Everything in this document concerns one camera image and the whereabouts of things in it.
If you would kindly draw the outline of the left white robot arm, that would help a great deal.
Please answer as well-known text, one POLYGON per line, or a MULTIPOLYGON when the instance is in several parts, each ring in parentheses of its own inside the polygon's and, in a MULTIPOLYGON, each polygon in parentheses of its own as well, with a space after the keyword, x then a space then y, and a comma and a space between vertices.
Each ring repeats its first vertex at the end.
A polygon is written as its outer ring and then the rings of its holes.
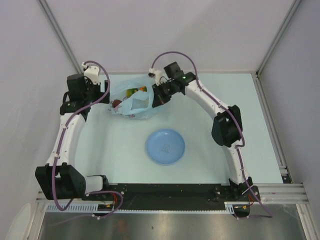
POLYGON ((87 122, 91 104, 109 104, 109 82, 93 84, 83 74, 67 77, 67 92, 60 106, 60 125, 53 150, 44 166, 38 166, 35 177, 47 200, 82 199, 93 194, 100 200, 110 196, 105 175, 82 175, 74 166, 81 132, 87 122))

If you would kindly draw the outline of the light blue printed plastic bag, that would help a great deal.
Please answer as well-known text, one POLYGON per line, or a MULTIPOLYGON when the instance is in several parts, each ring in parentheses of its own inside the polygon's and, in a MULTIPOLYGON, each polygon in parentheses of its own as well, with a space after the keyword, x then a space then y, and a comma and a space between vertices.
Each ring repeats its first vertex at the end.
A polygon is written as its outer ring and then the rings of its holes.
POLYGON ((152 118, 164 109, 163 106, 152 108, 154 100, 152 86, 154 83, 155 81, 146 75, 138 75, 114 83, 110 87, 110 106, 108 110, 112 115, 125 118, 136 120, 152 118), (139 90, 142 86, 147 87, 147 92, 139 90), (126 97, 126 90, 128 89, 135 89, 136 92, 131 97, 126 97), (113 108, 112 102, 114 100, 121 100, 122 103, 113 108))

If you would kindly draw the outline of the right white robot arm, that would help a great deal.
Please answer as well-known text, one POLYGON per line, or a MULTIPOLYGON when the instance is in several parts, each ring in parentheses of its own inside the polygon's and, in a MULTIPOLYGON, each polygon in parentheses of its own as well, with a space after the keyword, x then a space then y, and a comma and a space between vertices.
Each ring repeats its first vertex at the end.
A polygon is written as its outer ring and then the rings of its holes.
POLYGON ((229 168, 230 194, 242 201, 258 199, 258 191, 248 173, 241 149, 245 146, 240 108, 228 106, 209 92, 201 83, 196 72, 185 73, 177 62, 167 65, 163 71, 153 67, 149 69, 149 77, 155 79, 152 86, 154 92, 153 107, 168 103, 176 93, 182 93, 195 101, 212 118, 211 136, 215 143, 224 150, 229 168))

